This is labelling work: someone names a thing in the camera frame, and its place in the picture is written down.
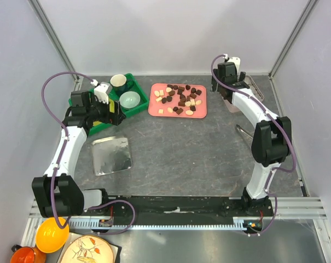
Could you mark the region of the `pink chocolate tin box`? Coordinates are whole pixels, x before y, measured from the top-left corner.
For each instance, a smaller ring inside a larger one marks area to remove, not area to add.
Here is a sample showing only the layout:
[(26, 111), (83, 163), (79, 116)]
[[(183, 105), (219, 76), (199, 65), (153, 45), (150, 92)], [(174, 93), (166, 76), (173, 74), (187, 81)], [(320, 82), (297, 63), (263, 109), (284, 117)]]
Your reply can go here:
[[(264, 100), (264, 95), (263, 93), (260, 91), (260, 89), (258, 88), (258, 86), (256, 85), (255, 81), (253, 80), (253, 78), (249, 75), (245, 76), (244, 79), (245, 83), (249, 86), (250, 90), (252, 91), (252, 93), (254, 94), (254, 96), (260, 101), (263, 102)], [(236, 113), (236, 112), (240, 112), (240, 110), (236, 107), (233, 106), (228, 100), (224, 100), (224, 103), (227, 107), (227, 109), (229, 110), (229, 112), (231, 113)]]

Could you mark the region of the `metal tongs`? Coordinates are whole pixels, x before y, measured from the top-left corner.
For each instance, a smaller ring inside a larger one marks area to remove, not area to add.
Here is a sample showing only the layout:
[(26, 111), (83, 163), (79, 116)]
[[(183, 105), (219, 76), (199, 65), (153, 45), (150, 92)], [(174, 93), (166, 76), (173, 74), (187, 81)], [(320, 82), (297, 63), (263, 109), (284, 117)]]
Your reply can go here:
[(235, 126), (235, 130), (238, 133), (238, 135), (241, 137), (245, 145), (250, 148), (253, 140), (253, 135), (250, 132), (248, 132), (246, 129), (243, 129), (243, 127), (241, 127), (238, 124)]

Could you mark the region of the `pink plastic tray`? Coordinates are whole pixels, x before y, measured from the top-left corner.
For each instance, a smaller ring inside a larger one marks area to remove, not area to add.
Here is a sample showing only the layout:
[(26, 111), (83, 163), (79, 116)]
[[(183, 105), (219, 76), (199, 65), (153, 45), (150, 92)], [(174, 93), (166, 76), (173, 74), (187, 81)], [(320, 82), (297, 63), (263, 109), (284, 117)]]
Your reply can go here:
[(202, 119), (207, 115), (203, 85), (156, 83), (152, 85), (148, 113), (153, 117)]

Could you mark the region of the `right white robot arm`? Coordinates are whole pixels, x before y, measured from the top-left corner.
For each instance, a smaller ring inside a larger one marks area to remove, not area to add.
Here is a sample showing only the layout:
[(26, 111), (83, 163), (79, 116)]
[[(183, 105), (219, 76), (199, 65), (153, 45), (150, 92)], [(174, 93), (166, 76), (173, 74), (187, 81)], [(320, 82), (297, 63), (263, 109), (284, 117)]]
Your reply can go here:
[(277, 170), (289, 155), (294, 155), (292, 124), (264, 106), (244, 81), (245, 73), (237, 64), (225, 60), (211, 65), (212, 89), (238, 108), (254, 127), (251, 153), (255, 160), (253, 174), (241, 197), (241, 209), (254, 215), (270, 204), (269, 187)]

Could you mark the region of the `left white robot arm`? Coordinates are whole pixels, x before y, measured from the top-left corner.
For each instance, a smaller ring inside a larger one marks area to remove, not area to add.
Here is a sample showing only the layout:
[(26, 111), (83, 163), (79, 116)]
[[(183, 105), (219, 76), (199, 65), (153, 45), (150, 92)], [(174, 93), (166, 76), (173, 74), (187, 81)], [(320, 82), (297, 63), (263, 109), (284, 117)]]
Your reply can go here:
[(91, 208), (106, 215), (110, 202), (103, 189), (82, 191), (74, 180), (74, 171), (82, 146), (94, 122), (119, 125), (126, 118), (119, 101), (104, 103), (93, 92), (72, 92), (69, 108), (59, 124), (61, 139), (49, 168), (32, 181), (32, 190), (44, 218), (81, 215)]

